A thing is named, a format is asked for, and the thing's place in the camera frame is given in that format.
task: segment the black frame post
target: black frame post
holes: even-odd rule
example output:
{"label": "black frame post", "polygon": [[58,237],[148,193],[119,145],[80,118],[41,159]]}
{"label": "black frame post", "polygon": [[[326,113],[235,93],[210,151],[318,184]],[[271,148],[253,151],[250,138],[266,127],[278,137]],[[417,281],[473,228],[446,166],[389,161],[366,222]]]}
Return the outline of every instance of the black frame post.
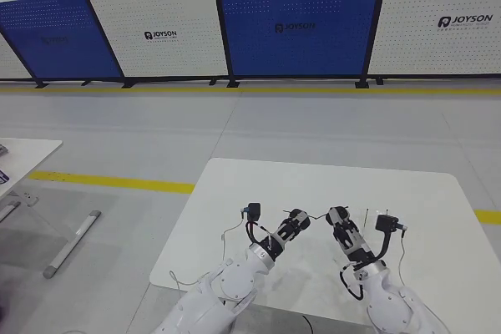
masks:
{"label": "black frame post", "polygon": [[217,5],[217,16],[219,17],[220,35],[223,38],[223,48],[225,49],[226,70],[228,71],[228,89],[238,88],[240,83],[235,81],[234,70],[232,69],[232,58],[230,57],[230,47],[228,45],[228,34],[226,33],[225,13],[223,12],[223,0],[215,0]]}
{"label": "black frame post", "polygon": [[364,57],[364,65],[362,68],[362,75],[360,81],[355,82],[354,86],[358,89],[368,89],[367,75],[369,72],[369,64],[373,53],[373,45],[375,44],[375,37],[377,36],[378,19],[381,16],[382,0],[375,1],[375,8],[373,9],[373,17],[371,27],[369,28],[369,37],[367,38],[366,56]]}

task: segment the white cable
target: white cable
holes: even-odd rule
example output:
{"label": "white cable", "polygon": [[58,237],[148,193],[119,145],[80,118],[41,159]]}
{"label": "white cable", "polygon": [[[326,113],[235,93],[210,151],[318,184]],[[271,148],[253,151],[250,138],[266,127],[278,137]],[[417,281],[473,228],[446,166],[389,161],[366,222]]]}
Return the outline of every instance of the white cable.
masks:
{"label": "white cable", "polygon": [[406,253],[406,251],[404,250],[404,244],[402,243],[403,239],[404,238],[401,238],[402,255],[401,255],[401,260],[399,260],[399,279],[401,280],[402,285],[405,286],[404,281],[402,280],[402,274],[401,274],[402,259],[404,258],[404,255]]}
{"label": "white cable", "polygon": [[[240,227],[240,225],[243,223],[243,220],[241,220],[240,224],[229,228],[228,230],[225,230],[222,235],[220,235],[220,239],[223,241],[223,261],[225,260],[225,250],[226,250],[226,239],[225,239],[225,234],[226,232],[229,232],[231,230],[235,230],[236,228]],[[176,274],[174,271],[169,271],[169,276],[170,278],[173,279],[173,281],[176,282],[176,286],[178,287],[178,293],[180,294],[180,298],[182,298],[182,290],[180,289],[180,284],[182,286],[193,286],[197,284],[202,278],[204,278],[206,275],[210,274],[210,272],[206,272],[204,275],[199,277],[196,281],[192,283],[184,283],[183,281],[178,281],[178,278],[176,277]]]}
{"label": "white cable", "polygon": [[[399,279],[401,280],[401,283],[403,286],[406,286],[404,284],[404,281],[402,280],[402,273],[401,273],[401,264],[402,264],[402,259],[404,258],[404,255],[406,254],[406,251],[404,249],[404,243],[402,242],[404,238],[401,238],[401,248],[402,248],[402,255],[401,255],[401,260],[399,260]],[[442,319],[440,319],[440,317],[434,313],[433,310],[431,310],[430,307],[427,306],[427,304],[423,303],[423,305],[428,309],[429,312],[431,312],[433,314],[433,316],[436,317],[436,319],[438,319],[438,321],[440,321],[440,323],[445,327],[445,330],[448,331],[449,334],[451,334],[451,331],[449,331],[449,328],[448,326],[446,325],[445,322],[443,322]]]}
{"label": "white cable", "polygon": [[243,219],[240,221],[240,224],[234,226],[234,227],[231,227],[229,228],[228,230],[225,230],[223,232],[222,235],[220,235],[220,239],[223,241],[223,261],[225,260],[225,249],[226,249],[226,238],[225,238],[225,234],[226,232],[230,232],[231,230],[235,230],[237,229],[238,227],[240,227],[240,225],[243,224]]}

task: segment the black base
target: black base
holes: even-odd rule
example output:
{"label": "black base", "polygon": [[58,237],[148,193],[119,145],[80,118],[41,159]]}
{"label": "black base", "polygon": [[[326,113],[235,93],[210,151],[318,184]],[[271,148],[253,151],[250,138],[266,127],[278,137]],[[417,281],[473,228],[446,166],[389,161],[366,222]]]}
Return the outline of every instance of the black base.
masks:
{"label": "black base", "polygon": [[238,83],[235,80],[231,80],[231,81],[228,82],[228,84],[226,85],[226,87],[228,89],[236,89],[236,88],[240,87],[240,83]]}
{"label": "black base", "polygon": [[356,87],[357,89],[368,89],[369,83],[367,81],[356,81],[354,83],[354,87]]}
{"label": "black base", "polygon": [[131,89],[132,87],[134,87],[134,85],[136,84],[135,81],[131,81],[131,80],[126,80],[124,81],[124,85],[123,85],[123,89]]}

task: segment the cable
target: cable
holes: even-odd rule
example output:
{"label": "cable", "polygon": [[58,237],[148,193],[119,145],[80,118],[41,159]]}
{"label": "cable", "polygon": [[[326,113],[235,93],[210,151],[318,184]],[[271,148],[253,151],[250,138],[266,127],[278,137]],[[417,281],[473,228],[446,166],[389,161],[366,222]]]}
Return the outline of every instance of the cable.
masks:
{"label": "cable", "polygon": [[314,327],[311,326],[311,323],[308,320],[308,318],[306,316],[302,316],[302,317],[304,318],[304,320],[306,320],[306,322],[308,322],[308,326],[310,326],[311,334],[314,334]]}
{"label": "cable", "polygon": [[[290,213],[291,213],[291,211],[288,211],[288,210],[283,210],[283,212],[287,212],[288,214],[290,214]],[[314,217],[313,215],[308,215],[308,217],[310,217],[310,218],[312,218],[312,219],[314,219],[314,220],[318,220],[318,219],[320,219],[320,218],[323,218],[323,217],[324,217],[324,216],[326,216],[326,215],[327,215],[327,214],[324,214],[324,215],[320,215],[320,216],[318,216],[318,217]]]}
{"label": "cable", "polygon": [[357,301],[361,301],[362,299],[364,299],[364,290],[363,290],[363,287],[362,287],[362,284],[359,285],[359,288],[360,288],[360,295],[357,296],[354,294],[354,292],[349,288],[349,286],[347,285],[347,283],[345,282],[345,279],[343,278],[343,272],[349,267],[349,266],[352,266],[352,263],[349,263],[348,265],[344,266],[341,270],[340,270],[340,281],[342,281],[343,285],[345,286],[345,288],[347,289],[347,291],[349,291],[349,293],[351,294],[351,296],[353,296]]}
{"label": "cable", "polygon": [[[226,251],[226,239],[225,239],[225,234],[226,232],[230,232],[231,230],[235,230],[236,228],[240,227],[240,225],[243,224],[243,220],[240,221],[240,224],[234,226],[234,227],[231,227],[229,228],[228,230],[225,230],[221,235],[220,235],[220,239],[223,241],[223,261],[225,260],[225,251]],[[210,272],[206,272],[204,275],[202,275],[201,277],[199,277],[196,281],[194,281],[193,283],[184,283],[183,281],[178,281],[178,278],[176,278],[176,274],[174,271],[169,271],[169,276],[170,278],[173,279],[173,281],[176,282],[176,286],[178,287],[178,293],[180,294],[180,298],[182,298],[182,290],[180,289],[180,284],[182,286],[193,286],[195,284],[197,284],[202,278],[204,278],[206,275],[210,274]]]}
{"label": "cable", "polygon": [[402,274],[401,274],[401,264],[402,264],[402,259],[404,259],[404,255],[406,251],[404,250],[404,243],[402,242],[404,240],[404,237],[401,237],[401,247],[402,247],[402,255],[401,255],[401,260],[399,260],[399,279],[401,280],[401,283],[403,286],[405,286],[404,281],[402,280]]}
{"label": "cable", "polygon": [[183,281],[178,281],[178,278],[176,278],[176,274],[174,271],[169,271],[169,276],[170,278],[172,278],[175,282],[176,282],[176,286],[178,286],[178,293],[180,294],[180,298],[182,298],[182,290],[180,289],[180,284],[182,286],[193,286],[195,284],[197,284],[202,278],[204,278],[204,276],[210,274],[210,272],[206,272],[204,275],[202,275],[201,277],[197,278],[196,281],[194,281],[193,283],[184,283]]}
{"label": "cable", "polygon": [[[404,258],[405,254],[407,253],[407,252],[405,251],[405,249],[404,249],[404,242],[403,242],[403,241],[404,241],[404,234],[405,234],[405,232],[406,232],[406,231],[404,230],[404,231],[402,232],[402,234],[401,234],[401,248],[402,248],[402,255],[401,255],[401,259],[399,260],[399,268],[398,268],[398,269],[399,269],[399,279],[401,280],[401,283],[402,283],[402,285],[403,285],[403,286],[406,286],[406,285],[404,284],[404,281],[402,280],[402,272],[401,272],[401,264],[402,264],[402,259]],[[428,311],[429,311],[429,312],[431,312],[431,313],[433,314],[433,316],[435,316],[435,317],[436,317],[436,319],[438,319],[438,321],[440,321],[440,323],[441,323],[441,324],[445,327],[445,330],[446,330],[446,331],[448,331],[448,333],[449,333],[449,334],[451,334],[451,331],[449,330],[448,325],[447,325],[445,322],[443,322],[443,320],[442,320],[442,319],[440,319],[440,317],[439,317],[436,313],[434,313],[434,311],[433,311],[433,310],[431,310],[431,308],[430,308],[430,307],[428,307],[428,306],[427,306],[427,304],[423,303],[423,305],[424,305],[424,306],[428,309]]]}
{"label": "cable", "polygon": [[220,235],[220,239],[223,241],[223,261],[225,260],[225,250],[226,250],[226,238],[225,238],[225,234],[226,234],[226,232],[230,232],[231,230],[237,229],[238,227],[240,227],[241,224],[243,224],[243,220],[240,221],[240,224],[238,224],[238,225],[236,225],[234,227],[231,227],[228,230],[225,230],[223,232],[223,234]]}

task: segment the joyson logo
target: joyson logo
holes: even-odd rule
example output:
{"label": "joyson logo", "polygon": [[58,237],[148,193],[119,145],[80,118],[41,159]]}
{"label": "joyson logo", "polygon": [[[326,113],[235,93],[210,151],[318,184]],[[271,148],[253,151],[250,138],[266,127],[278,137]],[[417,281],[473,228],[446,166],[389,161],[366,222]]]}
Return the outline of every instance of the joyson logo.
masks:
{"label": "joyson logo", "polygon": [[492,21],[493,15],[467,15],[467,16],[456,16],[454,18],[450,16],[444,16],[438,21],[438,28],[451,27],[462,27],[462,26],[473,26],[474,23],[477,25],[486,25]]}
{"label": "joyson logo", "polygon": [[144,37],[147,41],[158,41],[174,39],[177,37],[176,31],[162,31],[162,32],[144,32]]}
{"label": "joyson logo", "polygon": [[315,28],[315,23],[277,23],[275,24],[275,33],[284,33],[286,30],[307,30]]}

